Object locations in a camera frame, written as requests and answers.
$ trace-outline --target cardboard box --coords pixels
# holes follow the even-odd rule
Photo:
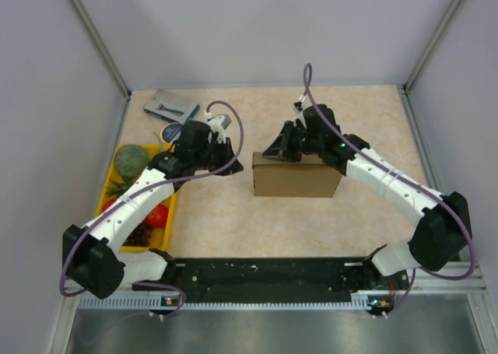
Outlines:
[[[143,110],[163,121],[184,124],[195,117],[200,108],[196,101],[158,89],[154,97],[144,105]]]
[[[318,156],[303,156],[299,163],[252,156],[254,196],[259,197],[320,197],[334,196],[342,175],[325,166]]]

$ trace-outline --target red grapes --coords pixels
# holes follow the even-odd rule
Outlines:
[[[126,247],[148,247],[152,234],[153,228],[144,220],[130,233],[123,245]]]

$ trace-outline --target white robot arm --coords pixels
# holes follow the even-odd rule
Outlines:
[[[182,183],[169,183],[176,177],[189,177],[197,170],[214,171],[233,158],[230,124],[226,114],[208,123],[185,122],[173,151],[153,157],[135,183],[111,207],[82,228],[70,226],[63,236],[63,262],[75,243],[92,228],[71,256],[66,275],[99,298],[106,298],[118,287],[142,280],[158,280],[163,275],[169,254],[151,250],[145,253],[120,252],[121,245],[144,218]],[[238,173],[244,168],[235,161],[219,175]]]
[[[340,133],[333,111],[324,104],[317,106]],[[449,206],[457,214],[471,236],[465,198],[457,192],[445,196],[421,185],[387,163],[358,136],[342,136],[373,162],[344,143],[323,122],[315,107],[300,108],[297,119],[284,124],[263,156],[299,162],[303,154],[319,155],[324,164],[365,184],[405,216],[416,229],[413,237],[379,248],[363,262],[366,276],[373,284],[410,268],[424,267],[433,272],[439,271],[467,245],[460,226],[442,205]],[[428,195],[437,198],[439,203]]]

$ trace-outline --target black base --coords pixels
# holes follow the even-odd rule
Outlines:
[[[364,258],[178,258],[161,283],[182,288],[189,303],[327,303],[350,302],[351,292],[371,290],[361,275]],[[404,289],[399,272],[376,290],[389,291],[389,282]],[[160,290],[133,286],[134,290]]]

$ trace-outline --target red tomato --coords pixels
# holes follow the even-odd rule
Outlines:
[[[105,204],[102,205],[102,210],[100,212],[105,212],[107,209],[110,208],[112,204],[116,202],[116,198],[113,198],[112,200],[106,202]]]
[[[162,228],[168,220],[168,208],[163,204],[158,204],[147,216],[146,222],[152,228]]]

